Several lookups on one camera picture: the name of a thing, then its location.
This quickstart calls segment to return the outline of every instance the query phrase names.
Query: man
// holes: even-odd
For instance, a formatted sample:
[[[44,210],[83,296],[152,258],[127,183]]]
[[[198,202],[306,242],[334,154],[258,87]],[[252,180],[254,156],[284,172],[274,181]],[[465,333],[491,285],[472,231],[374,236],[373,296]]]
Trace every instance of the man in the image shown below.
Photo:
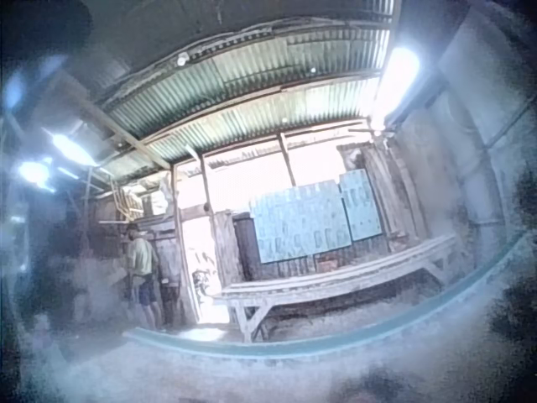
[[[138,289],[138,301],[142,306],[149,329],[157,330],[162,323],[159,303],[154,294],[154,273],[159,266],[159,258],[151,243],[142,238],[137,224],[128,224],[127,260],[131,286]]]

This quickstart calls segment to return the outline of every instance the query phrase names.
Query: person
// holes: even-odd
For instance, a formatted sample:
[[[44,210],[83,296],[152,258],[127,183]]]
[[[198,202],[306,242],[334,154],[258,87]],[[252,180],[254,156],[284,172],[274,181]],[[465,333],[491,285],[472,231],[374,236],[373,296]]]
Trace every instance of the person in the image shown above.
[[[158,269],[159,258],[151,243],[143,239],[137,224],[128,224],[127,236],[131,241],[127,251],[130,287],[138,290],[138,301],[149,329],[157,330],[162,323],[159,303],[154,293],[154,273]]]
[[[168,330],[177,328],[177,301],[180,296],[180,275],[174,273],[167,264],[159,265],[160,297],[164,311],[163,327]]]

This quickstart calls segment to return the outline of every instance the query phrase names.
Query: shorts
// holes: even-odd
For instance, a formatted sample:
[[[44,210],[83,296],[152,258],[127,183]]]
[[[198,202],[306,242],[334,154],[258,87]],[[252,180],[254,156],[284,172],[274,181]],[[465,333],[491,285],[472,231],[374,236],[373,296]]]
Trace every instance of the shorts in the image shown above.
[[[157,301],[154,294],[153,275],[145,275],[145,281],[138,287],[138,302],[141,306],[149,306]]]
[[[179,300],[179,287],[160,286],[162,302],[177,302]]]

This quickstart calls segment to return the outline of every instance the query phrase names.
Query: doorway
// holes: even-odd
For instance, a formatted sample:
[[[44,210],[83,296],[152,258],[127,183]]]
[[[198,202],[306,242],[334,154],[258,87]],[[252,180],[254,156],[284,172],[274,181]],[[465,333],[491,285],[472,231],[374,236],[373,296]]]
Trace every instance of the doorway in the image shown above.
[[[212,296],[222,291],[216,266],[215,244],[209,217],[183,222],[188,274],[194,286],[194,303],[200,313],[199,323],[229,323],[226,306],[214,305]]]

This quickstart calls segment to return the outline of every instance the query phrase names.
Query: concrete floor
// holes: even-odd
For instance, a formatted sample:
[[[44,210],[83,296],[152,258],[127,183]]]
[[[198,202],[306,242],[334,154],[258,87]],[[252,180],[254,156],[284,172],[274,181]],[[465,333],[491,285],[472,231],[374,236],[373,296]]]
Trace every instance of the concrete floor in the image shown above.
[[[489,276],[432,317],[340,353],[250,362],[127,341],[66,365],[54,382],[73,402],[321,403],[330,401],[342,382],[388,367],[426,396],[425,401],[497,401],[529,353],[528,346],[506,341],[488,325],[491,306],[516,275],[522,273],[503,270]]]

